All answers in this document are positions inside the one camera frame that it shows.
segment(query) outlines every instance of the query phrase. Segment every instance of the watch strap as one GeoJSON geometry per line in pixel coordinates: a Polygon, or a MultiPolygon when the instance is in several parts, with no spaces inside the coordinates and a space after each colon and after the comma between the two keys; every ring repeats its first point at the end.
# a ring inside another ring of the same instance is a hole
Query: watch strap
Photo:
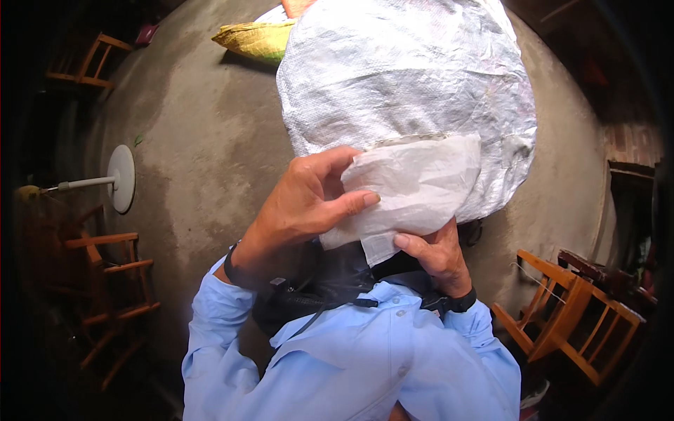
{"type": "Polygon", "coordinates": [[[473,304],[475,304],[475,301],[477,301],[477,292],[473,286],[470,289],[470,292],[463,297],[452,298],[448,296],[444,305],[445,311],[451,310],[455,313],[465,313],[473,304]]]}

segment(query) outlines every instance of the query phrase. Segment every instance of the red cloth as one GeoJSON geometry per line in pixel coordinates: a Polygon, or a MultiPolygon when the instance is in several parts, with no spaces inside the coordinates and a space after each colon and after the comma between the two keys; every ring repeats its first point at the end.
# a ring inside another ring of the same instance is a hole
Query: red cloth
{"type": "Polygon", "coordinates": [[[302,13],[315,2],[316,0],[281,0],[283,8],[286,10],[286,15],[290,19],[302,16],[302,13]]]}

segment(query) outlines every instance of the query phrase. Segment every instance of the wrist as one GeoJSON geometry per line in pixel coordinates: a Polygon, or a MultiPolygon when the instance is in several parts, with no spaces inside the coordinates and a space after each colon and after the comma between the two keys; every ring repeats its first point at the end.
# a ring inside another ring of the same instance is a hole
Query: wrist
{"type": "Polygon", "coordinates": [[[440,291],[452,298],[462,298],[472,290],[472,280],[465,263],[451,275],[437,280],[440,291]]]}
{"type": "Polygon", "coordinates": [[[265,256],[273,253],[276,249],[270,239],[262,235],[256,222],[253,221],[248,227],[241,242],[232,252],[232,266],[246,270],[254,269],[260,261],[264,260],[265,256]]]}

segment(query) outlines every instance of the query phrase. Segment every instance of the white cloth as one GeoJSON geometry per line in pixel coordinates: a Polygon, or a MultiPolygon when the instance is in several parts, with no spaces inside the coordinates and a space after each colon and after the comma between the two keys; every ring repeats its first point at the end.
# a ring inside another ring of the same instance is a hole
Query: white cloth
{"type": "Polygon", "coordinates": [[[359,240],[374,266],[400,249],[398,232],[427,235],[445,225],[466,201],[480,174],[480,136],[443,133],[377,144],[342,174],[345,191],[372,190],[381,201],[321,236],[325,249],[359,240]]]}

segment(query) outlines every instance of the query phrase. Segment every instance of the plastic sack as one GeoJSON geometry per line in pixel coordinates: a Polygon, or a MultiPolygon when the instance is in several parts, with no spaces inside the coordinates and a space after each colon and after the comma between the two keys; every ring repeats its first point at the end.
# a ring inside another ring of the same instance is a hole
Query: plastic sack
{"type": "Polygon", "coordinates": [[[528,175],[534,97],[498,0],[320,0],[293,28],[276,82],[297,156],[478,133],[481,171],[459,223],[501,209],[528,175]]]}
{"type": "Polygon", "coordinates": [[[211,39],[236,54],[277,65],[283,60],[294,24],[294,20],[289,20],[226,25],[211,39]]]}

